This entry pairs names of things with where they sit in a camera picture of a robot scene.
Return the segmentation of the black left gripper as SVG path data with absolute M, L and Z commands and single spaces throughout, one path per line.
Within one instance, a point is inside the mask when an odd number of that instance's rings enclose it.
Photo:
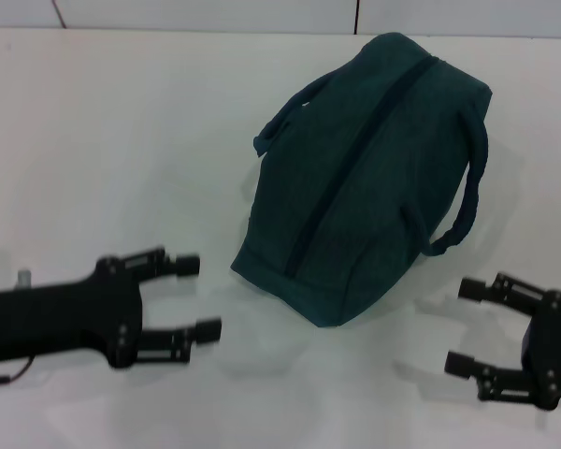
M 188 364 L 194 345 L 220 341 L 222 319 L 141 332 L 138 281 L 199 272 L 198 254 L 170 255 L 158 247 L 122 262 L 102 259 L 80 281 L 0 291 L 0 361 L 90 349 L 114 369 L 135 362 Z

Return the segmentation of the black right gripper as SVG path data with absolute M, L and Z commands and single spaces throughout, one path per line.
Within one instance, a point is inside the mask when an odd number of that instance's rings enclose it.
M 535 401 L 544 411 L 554 410 L 561 399 L 561 291 L 545 291 L 498 273 L 491 284 L 464 278 L 457 298 L 487 301 L 530 318 L 522 345 L 522 366 L 529 373 L 498 368 L 453 351 L 447 354 L 444 371 L 461 379 L 474 379 L 480 401 Z

